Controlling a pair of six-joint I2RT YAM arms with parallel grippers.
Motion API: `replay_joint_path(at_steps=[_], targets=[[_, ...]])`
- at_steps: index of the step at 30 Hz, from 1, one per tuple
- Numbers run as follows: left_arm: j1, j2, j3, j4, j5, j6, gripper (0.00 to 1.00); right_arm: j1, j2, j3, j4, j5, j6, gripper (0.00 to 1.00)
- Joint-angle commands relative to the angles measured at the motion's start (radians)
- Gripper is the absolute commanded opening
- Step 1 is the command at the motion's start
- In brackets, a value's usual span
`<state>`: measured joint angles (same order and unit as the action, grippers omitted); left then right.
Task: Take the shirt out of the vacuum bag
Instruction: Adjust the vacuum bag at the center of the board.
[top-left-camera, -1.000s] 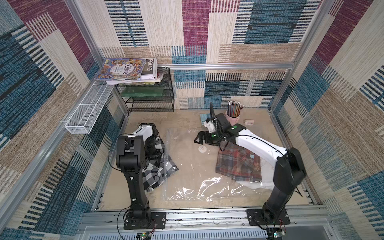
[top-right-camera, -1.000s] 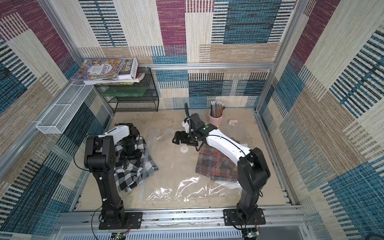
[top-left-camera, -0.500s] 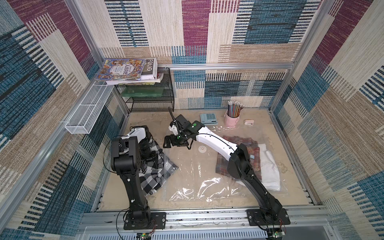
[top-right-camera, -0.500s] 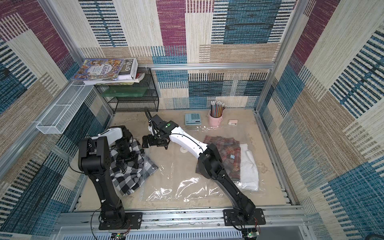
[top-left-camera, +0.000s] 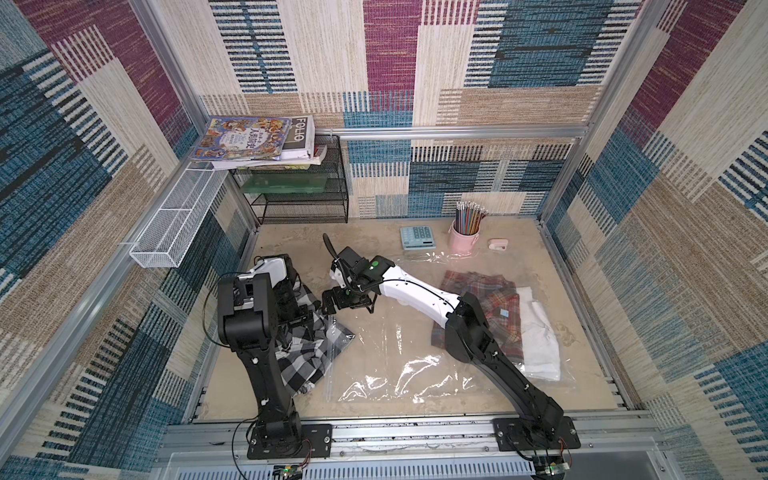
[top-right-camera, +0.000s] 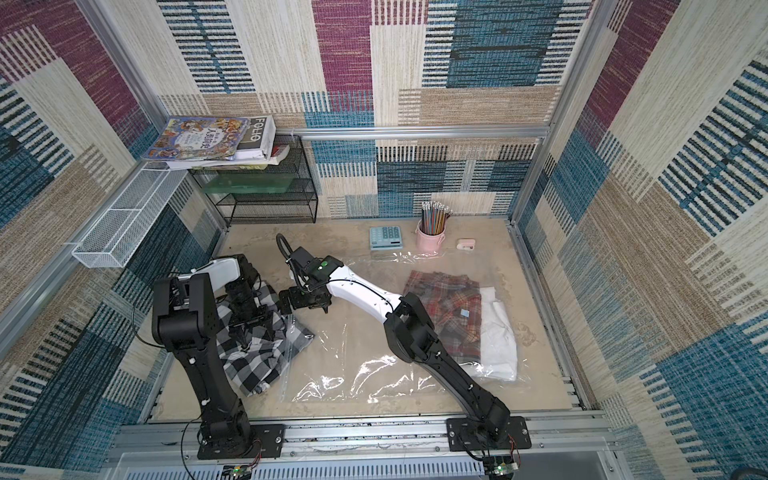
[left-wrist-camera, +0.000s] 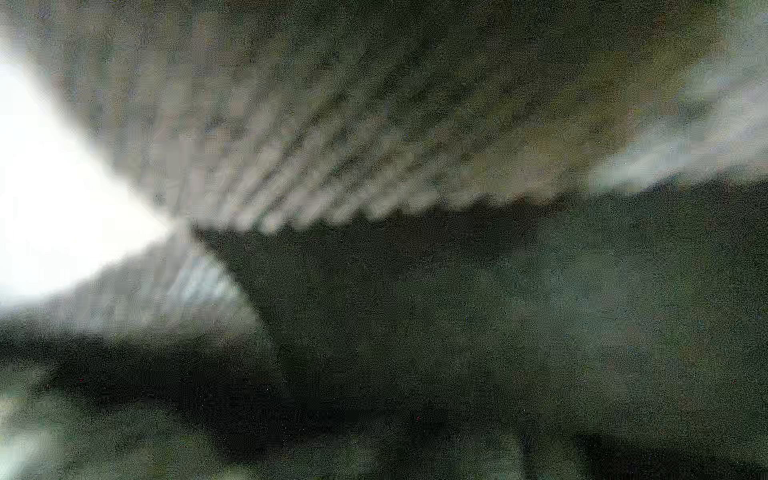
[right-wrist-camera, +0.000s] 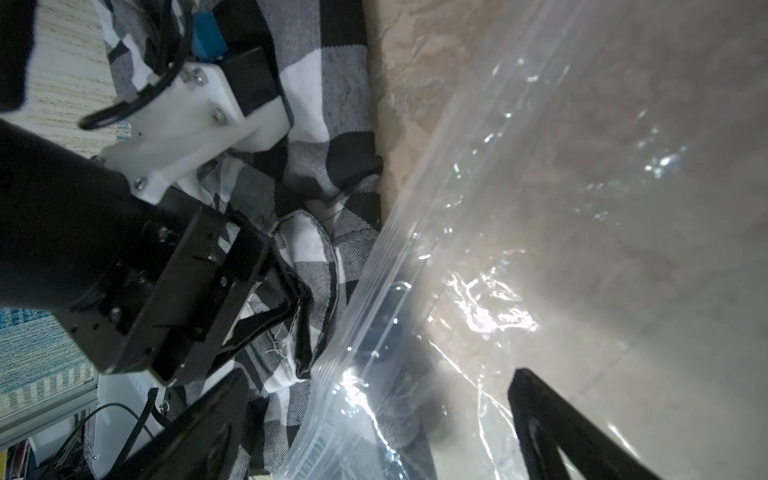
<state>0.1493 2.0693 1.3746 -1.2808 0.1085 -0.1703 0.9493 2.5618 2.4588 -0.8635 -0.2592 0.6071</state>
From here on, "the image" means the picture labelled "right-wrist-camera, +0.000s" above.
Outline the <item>black white checked shirt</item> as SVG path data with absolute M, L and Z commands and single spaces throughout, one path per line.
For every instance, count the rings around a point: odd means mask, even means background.
M 368 35 L 359 1 L 199 1 L 196 9 L 214 16 L 231 53 L 264 48 L 291 121 L 275 148 L 233 149 L 201 171 L 214 206 L 272 237 L 307 291 L 292 319 L 234 361 L 250 393 L 231 475 L 252 479 L 288 460 L 308 419 L 320 359 L 382 226 Z

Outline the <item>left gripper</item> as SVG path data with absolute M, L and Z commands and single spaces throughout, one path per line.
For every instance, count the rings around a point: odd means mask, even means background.
M 130 103 L 82 119 L 128 119 L 134 134 L 101 153 L 57 156 L 53 313 L 103 374 L 149 371 L 165 385 L 208 377 L 284 319 L 280 307 L 241 319 L 255 282 L 278 268 L 274 244 L 212 205 L 197 172 L 233 147 L 259 153 L 288 132 L 260 49 L 229 64 L 188 62 L 193 17 L 163 15 L 172 63 Z

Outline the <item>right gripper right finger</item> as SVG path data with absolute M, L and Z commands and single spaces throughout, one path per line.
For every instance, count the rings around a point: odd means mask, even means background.
M 657 477 L 532 370 L 515 371 L 508 401 L 530 479 L 568 479 L 564 458 L 586 479 Z

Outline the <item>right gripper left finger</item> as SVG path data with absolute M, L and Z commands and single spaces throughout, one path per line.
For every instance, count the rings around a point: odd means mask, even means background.
M 248 384 L 234 370 L 109 479 L 228 479 L 242 441 Z

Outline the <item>clear plastic vacuum bag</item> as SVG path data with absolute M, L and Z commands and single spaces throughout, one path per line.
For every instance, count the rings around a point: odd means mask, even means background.
M 767 475 L 767 5 L 508 1 L 278 479 L 530 479 L 532 370 L 661 479 Z

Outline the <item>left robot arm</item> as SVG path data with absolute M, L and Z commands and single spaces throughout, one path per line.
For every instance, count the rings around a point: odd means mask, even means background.
M 230 14 L 165 2 L 151 56 L 145 87 L 80 120 L 132 129 L 92 158 L 2 124 L 1 302 L 50 312 L 104 374 L 185 384 L 300 309 L 276 243 L 199 173 L 269 150 L 289 119 L 264 31 Z

